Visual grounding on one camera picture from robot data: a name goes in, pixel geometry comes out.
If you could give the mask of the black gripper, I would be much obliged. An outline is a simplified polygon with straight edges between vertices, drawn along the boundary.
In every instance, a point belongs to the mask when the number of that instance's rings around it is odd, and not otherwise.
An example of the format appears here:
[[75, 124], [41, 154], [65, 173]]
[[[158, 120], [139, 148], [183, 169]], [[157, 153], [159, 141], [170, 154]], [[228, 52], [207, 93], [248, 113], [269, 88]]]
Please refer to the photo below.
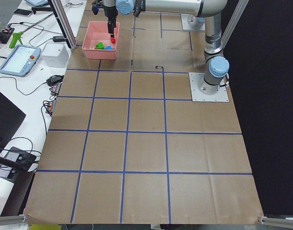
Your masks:
[[104, 14], [108, 18], [108, 22], [107, 22], [108, 33], [110, 34], [111, 38], [114, 38], [115, 22], [118, 15], [116, 6], [112, 6], [112, 7], [105, 6]]

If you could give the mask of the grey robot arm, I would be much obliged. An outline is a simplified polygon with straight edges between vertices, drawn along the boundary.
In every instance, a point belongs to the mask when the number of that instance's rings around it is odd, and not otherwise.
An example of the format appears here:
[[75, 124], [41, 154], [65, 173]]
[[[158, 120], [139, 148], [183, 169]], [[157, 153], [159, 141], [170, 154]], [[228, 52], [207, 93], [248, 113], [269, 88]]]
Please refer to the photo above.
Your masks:
[[206, 95], [215, 95], [222, 79], [228, 74], [229, 62], [223, 55], [221, 42], [221, 14], [205, 18], [205, 72], [198, 82], [199, 90]]
[[132, 13], [137, 18], [141, 12], [181, 13], [205, 18], [219, 14], [226, 4], [226, 0], [96, 0], [92, 3], [92, 10], [104, 9], [108, 32], [114, 36], [113, 29], [119, 13]]

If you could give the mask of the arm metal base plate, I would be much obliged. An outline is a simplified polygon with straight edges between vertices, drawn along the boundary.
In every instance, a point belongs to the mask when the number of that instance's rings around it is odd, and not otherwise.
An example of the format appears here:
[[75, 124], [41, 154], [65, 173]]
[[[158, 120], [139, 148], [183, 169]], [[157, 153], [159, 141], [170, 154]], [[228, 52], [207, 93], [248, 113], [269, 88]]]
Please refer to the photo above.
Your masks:
[[205, 31], [204, 18], [194, 17], [191, 14], [181, 14], [181, 24], [183, 31]]
[[193, 102], [228, 103], [229, 98], [224, 80], [212, 86], [204, 80], [204, 73], [189, 72], [189, 82]]

